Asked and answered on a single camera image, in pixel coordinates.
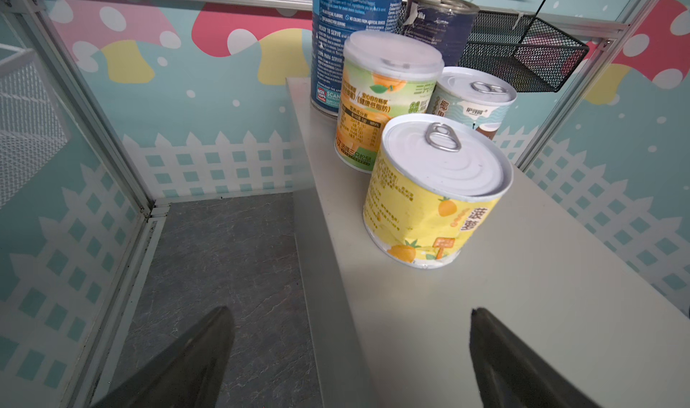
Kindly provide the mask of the fruit can white lid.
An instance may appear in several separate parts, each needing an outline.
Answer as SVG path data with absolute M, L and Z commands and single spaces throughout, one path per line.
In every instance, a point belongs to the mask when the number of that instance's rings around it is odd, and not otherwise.
M 512 163 L 478 131 L 412 113 L 384 128 L 363 207 L 389 257 L 432 270 L 451 264 L 512 186 Z
M 489 73 L 463 67 L 445 67 L 427 113 L 471 127 L 492 140 L 518 92 Z

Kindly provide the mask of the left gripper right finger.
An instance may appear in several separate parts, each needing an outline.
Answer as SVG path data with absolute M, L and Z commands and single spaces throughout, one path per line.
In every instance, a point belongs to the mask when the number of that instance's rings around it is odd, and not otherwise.
M 470 354 L 485 407 L 596 407 L 491 311 L 471 314 Z

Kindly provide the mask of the peach fruit can plastic lid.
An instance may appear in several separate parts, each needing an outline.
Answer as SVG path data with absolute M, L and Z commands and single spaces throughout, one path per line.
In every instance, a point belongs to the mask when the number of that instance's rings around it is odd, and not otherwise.
M 346 165 L 369 173 L 386 124 L 427 110 L 445 63 L 427 43 L 373 30 L 351 34 L 343 55 L 334 147 Z

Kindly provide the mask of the blue soup can pink lid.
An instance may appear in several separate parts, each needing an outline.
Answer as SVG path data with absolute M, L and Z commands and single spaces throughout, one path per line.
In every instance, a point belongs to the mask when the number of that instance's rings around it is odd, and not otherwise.
M 403 0 L 313 0 L 311 102 L 332 117 L 339 113 L 343 47 L 362 30 L 393 32 Z

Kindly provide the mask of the dark blue chopped tomato can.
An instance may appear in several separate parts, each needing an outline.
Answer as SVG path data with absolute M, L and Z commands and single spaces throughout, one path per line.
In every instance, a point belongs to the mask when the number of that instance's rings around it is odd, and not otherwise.
M 480 9 L 465 0 L 407 0 L 400 34 L 435 47 L 447 67 L 460 62 Z

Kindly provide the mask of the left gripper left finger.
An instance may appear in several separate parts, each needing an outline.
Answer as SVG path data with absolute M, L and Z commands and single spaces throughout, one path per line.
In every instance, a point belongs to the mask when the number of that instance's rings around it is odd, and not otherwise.
M 234 341 L 231 311 L 216 307 L 95 406 L 214 407 Z

